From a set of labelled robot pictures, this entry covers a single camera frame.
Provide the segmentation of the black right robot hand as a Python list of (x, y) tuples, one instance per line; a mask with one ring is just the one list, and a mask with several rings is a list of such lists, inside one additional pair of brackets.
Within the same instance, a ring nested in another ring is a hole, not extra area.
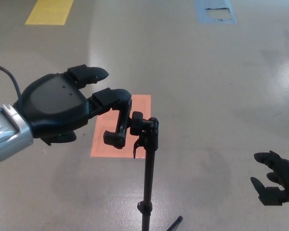
[(289, 160), (273, 151), (255, 153), (254, 159), (272, 170), (266, 175), (271, 182), (283, 187), (283, 190), (278, 187), (265, 187), (257, 178), (251, 177), (251, 183), (261, 203), (264, 206), (282, 206), (289, 203)]

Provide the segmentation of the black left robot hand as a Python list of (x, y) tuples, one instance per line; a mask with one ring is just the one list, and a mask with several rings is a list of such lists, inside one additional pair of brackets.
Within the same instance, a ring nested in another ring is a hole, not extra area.
[(118, 110), (116, 131), (105, 131), (104, 143), (121, 149), (126, 143), (131, 94), (124, 89), (106, 88), (86, 98), (80, 91), (108, 75), (103, 68), (85, 64), (47, 74), (27, 86), (13, 107), (29, 124), (33, 137), (48, 145), (72, 142), (76, 139), (74, 130), (85, 126), (89, 119)]

